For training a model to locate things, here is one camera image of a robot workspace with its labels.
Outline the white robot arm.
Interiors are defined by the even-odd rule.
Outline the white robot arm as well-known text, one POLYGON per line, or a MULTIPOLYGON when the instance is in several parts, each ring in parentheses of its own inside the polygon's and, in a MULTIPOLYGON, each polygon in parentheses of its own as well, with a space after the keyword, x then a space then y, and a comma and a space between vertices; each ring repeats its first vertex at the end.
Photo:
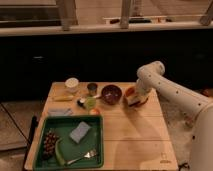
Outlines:
POLYGON ((154 61, 137 70, 136 91, 147 95, 152 88, 196 118, 190 171, 213 171, 213 100, 165 77, 164 64, 154 61))

